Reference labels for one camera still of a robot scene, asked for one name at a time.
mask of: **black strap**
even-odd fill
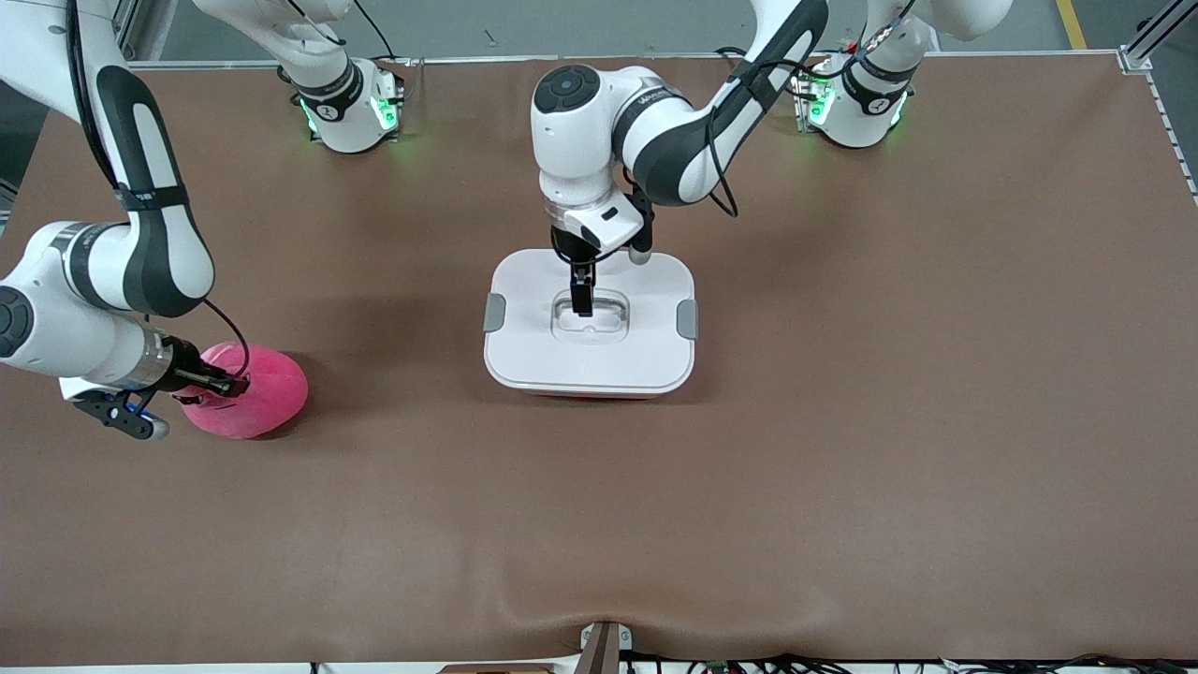
[[[126,211],[161,211],[168,206],[186,206],[187,187],[155,187],[153,189],[129,189],[123,182],[116,187],[116,200]]]
[[[906,87],[896,89],[889,93],[881,93],[869,89],[861,80],[853,75],[853,71],[845,72],[845,93],[861,105],[861,111],[870,116],[884,115],[894,108],[895,103],[902,99]]]
[[[362,97],[365,87],[365,79],[362,71],[353,61],[345,66],[345,72],[335,81],[326,86],[300,86],[292,83],[300,91],[308,110],[325,121],[341,121],[345,119],[345,110]]]
[[[649,109],[653,104],[665,101],[666,98],[682,98],[683,101],[686,101],[686,98],[677,91],[666,86],[659,86],[641,93],[636,98],[633,98],[633,102],[628,104],[628,108],[619,114],[619,119],[616,120],[616,128],[611,133],[611,146],[616,150],[617,157],[624,153],[624,140],[628,139],[628,132],[633,128],[633,122],[641,116],[641,113]]]
[[[858,59],[857,62],[861,63],[861,69],[870,73],[871,75],[881,79],[882,81],[893,81],[895,84],[909,81],[910,78],[915,75],[915,71],[919,68],[919,66],[915,66],[914,68],[909,68],[902,72],[890,72],[890,71],[884,71],[878,66],[871,63],[869,59]]]
[[[66,254],[67,250],[71,251],[67,259],[67,274],[71,278],[71,283],[74,284],[79,296],[93,306],[109,310],[116,309],[116,306],[105,302],[103,297],[99,296],[99,292],[96,291],[96,285],[91,281],[91,273],[89,269],[91,267],[91,249],[95,247],[96,239],[99,238],[101,233],[114,226],[121,226],[122,224],[128,223],[102,221],[87,225],[71,237],[74,239],[74,245],[62,248],[63,254]]]
[[[781,65],[762,68],[752,61],[743,60],[733,68],[732,74],[728,75],[728,81],[739,79],[754,101],[757,101],[757,104],[762,108],[769,109],[770,102],[778,96],[774,83],[769,80],[770,73],[776,67],[781,67]]]

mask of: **brown paper mat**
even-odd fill
[[[652,65],[695,99],[727,68]],[[595,403],[482,359],[491,271],[546,243],[551,67],[409,73],[406,134],[362,156],[307,142],[270,71],[145,75],[213,299],[313,400],[260,443],[159,401],[149,445],[5,370],[0,663],[531,658],[599,618],[684,657],[1198,656],[1198,210],[1144,79],[930,59],[857,152],[780,104],[728,172],[739,220],[658,218],[702,304],[691,381]],[[119,214],[54,116],[0,268]]]

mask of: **white robotic arm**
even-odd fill
[[[194,0],[279,61],[300,93],[313,132],[338,152],[362,152],[395,133],[403,80],[367,59],[351,59],[327,25],[351,0]]]
[[[591,314],[598,260],[625,244],[634,261],[648,260],[653,204],[694,204],[712,193],[828,23],[827,0],[752,0],[752,45],[700,109],[643,67],[564,66],[537,85],[533,152],[579,315]],[[612,180],[617,159],[630,171],[631,196]]]
[[[817,84],[809,121],[847,147],[878,142],[898,122],[908,85],[936,31],[966,42],[976,40],[1006,17],[1011,1],[872,0],[863,35],[885,29],[896,16],[902,16],[901,22],[870,54],[836,54],[816,67],[829,75],[839,74]]]
[[[962,40],[992,30],[1011,0],[871,0],[871,36],[853,54],[824,62],[831,81],[812,122],[845,145],[876,142],[896,120],[932,28]],[[682,206],[712,194],[742,142],[778,101],[828,23],[827,0],[752,0],[757,31],[744,60],[703,108],[694,108],[653,71],[564,66],[537,85],[533,152],[551,241],[569,262],[575,312],[591,315],[595,263],[621,247],[643,263],[652,249],[653,205]],[[612,180],[625,168],[633,194]],[[731,194],[725,205],[737,214]]]
[[[75,407],[141,439],[153,391],[246,390],[192,345],[127,310],[179,316],[202,302],[212,259],[192,219],[162,115],[125,65],[102,0],[0,0],[0,78],[79,121],[127,223],[40,229],[0,279],[0,363],[62,379]],[[137,393],[143,403],[129,405]]]

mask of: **metal frame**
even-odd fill
[[[1117,54],[1118,49],[1053,49],[1053,50],[1025,50],[1025,51],[928,51],[925,57],[940,56],[1095,56]],[[654,54],[613,54],[609,56],[570,56],[561,54],[527,54],[518,56],[447,56],[435,59],[422,57],[397,57],[394,61],[383,59],[399,66],[435,66],[435,65],[465,65],[465,63],[513,63],[520,61],[594,61],[603,59],[727,59],[726,55],[713,51],[679,51],[679,53],[654,53]],[[253,59],[240,61],[132,61],[129,67],[134,71],[236,71],[236,69],[274,69],[279,62],[270,59]]]
[[[1166,38],[1198,11],[1198,0],[1170,0],[1144,24],[1131,42],[1119,48],[1119,65],[1127,74],[1152,69],[1149,56]]]
[[[544,664],[547,669],[563,673],[574,672],[580,656],[564,656],[553,658],[525,658],[509,661],[521,666]],[[1196,662],[1172,661],[1174,664],[1186,667],[1186,674],[1198,674],[1194,669]],[[56,667],[0,667],[0,674],[437,674],[446,666],[461,664],[462,661],[441,662],[267,662],[267,663],[202,663],[202,664],[102,664],[102,666],[56,666]],[[621,669],[628,668],[624,661]],[[714,666],[720,669],[727,667],[726,662],[704,662],[703,666]],[[763,669],[757,664],[743,663],[749,674],[763,674]],[[888,661],[875,660],[867,662],[854,662],[847,660],[829,661],[829,666],[836,664],[849,674],[958,674],[973,667],[980,667],[975,660],[960,660],[957,662],[948,660],[904,660]],[[1059,664],[1059,661],[1031,661],[1031,664],[1051,666]],[[495,672],[503,670],[503,662],[491,661],[488,667]],[[637,658],[631,663],[633,674],[703,674],[707,667],[698,669],[689,661],[653,662],[652,656],[643,660]],[[1137,674],[1133,669],[1117,667],[1065,667],[1058,674]]]
[[[574,674],[619,674],[619,651],[633,650],[633,633],[616,623],[592,623],[582,631],[582,655]]]
[[[1156,80],[1152,79],[1152,73],[1144,73],[1148,79],[1148,89],[1152,92],[1152,101],[1156,103],[1156,110],[1161,113],[1161,121],[1164,122],[1164,132],[1169,134],[1169,144],[1173,145],[1173,153],[1178,156],[1178,163],[1181,164],[1181,175],[1186,178],[1186,184],[1190,187],[1190,193],[1194,195],[1194,204],[1198,205],[1198,183],[1194,182],[1194,175],[1190,171],[1190,164],[1186,163],[1186,156],[1181,152],[1181,145],[1178,142],[1178,135],[1173,132],[1173,121],[1169,119],[1169,114],[1164,111],[1164,102],[1161,101],[1161,92],[1156,89]]]
[[[116,44],[123,50],[129,47],[133,28],[137,25],[146,2],[141,0],[117,0],[113,12],[113,30],[116,32]]]
[[[7,199],[10,202],[16,201],[17,186],[0,177],[0,198]]]

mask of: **pink plush toy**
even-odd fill
[[[204,363],[236,374],[242,364],[237,342],[223,342],[200,357]],[[243,375],[249,389],[236,399],[222,399],[195,387],[175,394],[176,399],[199,400],[183,406],[192,424],[208,433],[247,441],[274,431],[303,409],[308,400],[308,379],[296,362],[276,352],[250,345],[249,368]]]

